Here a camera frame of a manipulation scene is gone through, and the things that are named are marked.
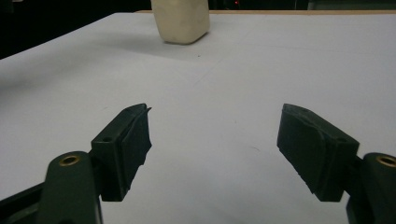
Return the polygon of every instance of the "white table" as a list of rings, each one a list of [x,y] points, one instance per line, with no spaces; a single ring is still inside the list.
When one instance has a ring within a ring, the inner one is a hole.
[[[114,14],[0,61],[0,199],[147,103],[153,144],[105,223],[347,223],[276,147],[284,103],[396,154],[396,15],[211,15],[190,46]]]

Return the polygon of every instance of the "white container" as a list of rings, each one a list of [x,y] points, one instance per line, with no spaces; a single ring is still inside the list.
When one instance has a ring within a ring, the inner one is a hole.
[[[164,41],[190,44],[209,30],[207,0],[151,0],[151,8]]]

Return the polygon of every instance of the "white bottle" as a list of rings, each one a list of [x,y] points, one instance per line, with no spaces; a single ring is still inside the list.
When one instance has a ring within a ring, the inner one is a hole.
[[[166,42],[190,44],[209,30],[207,0],[151,0],[151,7]]]

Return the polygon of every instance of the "screw hole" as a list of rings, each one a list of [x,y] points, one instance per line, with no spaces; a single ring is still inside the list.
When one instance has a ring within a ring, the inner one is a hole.
[[[74,165],[78,162],[79,162],[78,156],[67,156],[67,157],[61,159],[61,161],[59,161],[59,164],[61,166],[69,166],[69,165]]]
[[[389,156],[378,156],[376,158],[379,163],[386,165],[388,167],[396,168],[396,159],[389,157]]]
[[[111,142],[113,139],[111,137],[106,137],[102,139],[104,142]]]

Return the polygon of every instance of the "white tabletop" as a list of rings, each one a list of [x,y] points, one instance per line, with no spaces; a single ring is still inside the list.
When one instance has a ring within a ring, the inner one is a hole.
[[[0,199],[124,108],[153,144],[105,223],[347,223],[276,147],[284,103],[395,155],[396,15],[211,15],[193,45],[163,43],[152,14],[114,14],[0,61]]]

